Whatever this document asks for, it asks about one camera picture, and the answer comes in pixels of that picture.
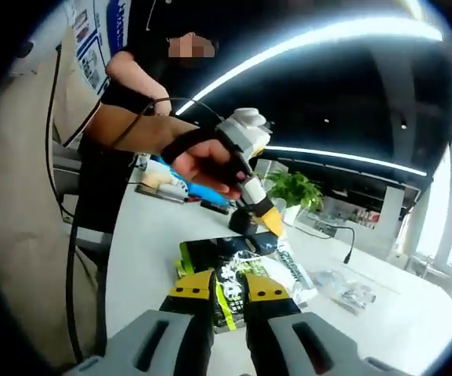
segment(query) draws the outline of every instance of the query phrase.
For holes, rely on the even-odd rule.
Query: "black t-shirt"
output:
[[[140,40],[130,41],[121,51],[130,52],[135,62],[156,81],[161,79],[168,66],[168,41],[166,38],[144,37]],[[151,99],[111,79],[100,101],[139,114],[151,102]]]

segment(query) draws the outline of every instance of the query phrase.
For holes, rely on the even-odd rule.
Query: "white table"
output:
[[[114,231],[107,274],[107,335],[114,336],[147,309],[158,309],[176,274],[179,244],[235,235],[228,217],[199,204],[175,204],[144,196],[128,186]],[[439,287],[339,240],[321,240],[287,228],[295,259],[308,272],[336,269],[371,286],[377,300],[354,316],[323,295],[313,311],[358,344],[360,357],[372,356],[410,374],[420,374],[452,338],[452,300]],[[255,374],[244,342],[245,330],[219,334],[210,375]]]

